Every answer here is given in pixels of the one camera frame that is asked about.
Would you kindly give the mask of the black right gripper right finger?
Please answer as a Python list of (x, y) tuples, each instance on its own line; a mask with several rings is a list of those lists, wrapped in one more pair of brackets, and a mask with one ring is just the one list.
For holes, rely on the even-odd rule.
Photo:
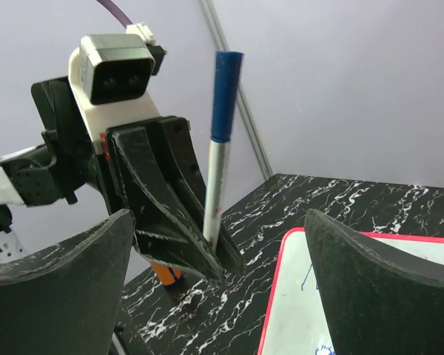
[(444, 265), (307, 211), (306, 241), (336, 354), (444, 354)]

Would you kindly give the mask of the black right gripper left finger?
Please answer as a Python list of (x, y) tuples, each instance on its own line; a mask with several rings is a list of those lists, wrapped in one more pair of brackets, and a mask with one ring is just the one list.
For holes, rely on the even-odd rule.
[(0, 265), (0, 354), (108, 354), (132, 238), (123, 209)]

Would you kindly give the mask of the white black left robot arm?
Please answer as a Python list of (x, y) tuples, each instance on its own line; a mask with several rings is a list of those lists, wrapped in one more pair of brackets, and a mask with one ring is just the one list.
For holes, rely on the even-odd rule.
[(156, 117), (107, 128), (97, 153), (65, 77), (34, 83), (31, 94), (44, 142), (0, 163), (24, 205), (60, 199), (74, 204), (75, 191), (90, 185), (109, 213), (132, 212), (133, 245), (145, 259), (217, 286), (225, 283), (226, 272), (245, 272), (243, 256), (225, 228), (217, 248), (204, 239), (206, 186), (187, 119)]

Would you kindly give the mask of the pink framed whiteboard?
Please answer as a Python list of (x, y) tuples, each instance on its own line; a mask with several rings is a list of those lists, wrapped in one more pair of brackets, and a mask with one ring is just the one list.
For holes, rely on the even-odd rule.
[[(444, 237), (372, 232), (366, 235), (444, 265)], [(302, 227), (288, 230), (281, 240), (258, 353), (335, 353)]]

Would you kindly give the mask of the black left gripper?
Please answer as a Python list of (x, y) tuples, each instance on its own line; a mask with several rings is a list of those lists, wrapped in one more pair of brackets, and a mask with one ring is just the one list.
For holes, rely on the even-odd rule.
[(132, 211), (140, 254), (216, 286), (224, 284), (223, 267), (245, 273), (244, 259), (224, 226), (216, 250), (221, 263), (201, 233), (206, 184), (187, 119), (157, 117), (109, 128), (98, 147), (103, 149), (95, 156), (98, 189), (110, 214)]

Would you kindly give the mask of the white blue whiteboard marker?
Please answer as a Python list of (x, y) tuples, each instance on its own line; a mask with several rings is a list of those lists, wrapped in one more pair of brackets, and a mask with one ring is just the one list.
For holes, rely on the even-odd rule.
[(221, 229), (222, 202), (242, 63), (243, 53), (216, 52), (208, 176), (203, 217), (203, 236), (212, 250), (217, 248)]

